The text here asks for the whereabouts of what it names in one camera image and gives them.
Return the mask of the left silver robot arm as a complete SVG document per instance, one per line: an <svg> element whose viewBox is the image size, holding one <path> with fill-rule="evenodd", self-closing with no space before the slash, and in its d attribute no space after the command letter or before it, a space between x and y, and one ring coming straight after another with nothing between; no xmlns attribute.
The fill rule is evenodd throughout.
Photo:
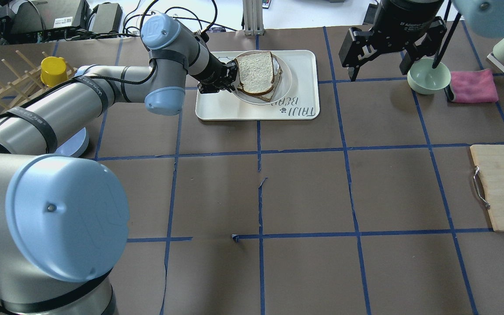
<svg viewBox="0 0 504 315"><path fill-rule="evenodd" d="M116 102L182 111L186 77L200 92L234 91L235 61L166 14L140 37L148 66L92 65L0 114L0 302L21 315L116 315L109 274L128 239L129 205L106 166L81 156L83 128Z"/></svg>

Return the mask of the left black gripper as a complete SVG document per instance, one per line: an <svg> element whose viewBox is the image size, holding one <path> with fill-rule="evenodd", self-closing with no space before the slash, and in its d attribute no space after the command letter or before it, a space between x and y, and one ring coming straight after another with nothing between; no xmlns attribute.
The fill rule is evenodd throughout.
<svg viewBox="0 0 504 315"><path fill-rule="evenodd" d="M210 53L208 64L197 74L198 91L201 94L212 94L222 90L234 92L238 86L238 72L236 60L224 63Z"/></svg>

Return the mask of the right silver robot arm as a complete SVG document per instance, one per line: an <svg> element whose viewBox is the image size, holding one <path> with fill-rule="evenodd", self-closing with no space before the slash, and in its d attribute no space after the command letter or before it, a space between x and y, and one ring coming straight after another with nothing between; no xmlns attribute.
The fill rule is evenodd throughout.
<svg viewBox="0 0 504 315"><path fill-rule="evenodd" d="M339 51L339 59L355 81L360 68L383 54L405 51L399 69L408 74L415 62L424 56L444 55L442 44L448 44L453 32L448 31L440 16L441 0L382 0L377 6L372 28L352 27ZM504 38L504 0L452 0L457 16L483 37Z"/></svg>

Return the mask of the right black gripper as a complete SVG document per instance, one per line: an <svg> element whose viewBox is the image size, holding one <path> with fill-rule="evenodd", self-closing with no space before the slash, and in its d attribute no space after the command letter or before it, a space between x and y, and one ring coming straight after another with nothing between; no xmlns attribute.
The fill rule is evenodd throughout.
<svg viewBox="0 0 504 315"><path fill-rule="evenodd" d="M402 75L424 56L433 56L442 44L446 24L440 4L378 4L369 30L352 27L339 50L342 67L355 82L359 69L380 55L406 52L400 63Z"/></svg>

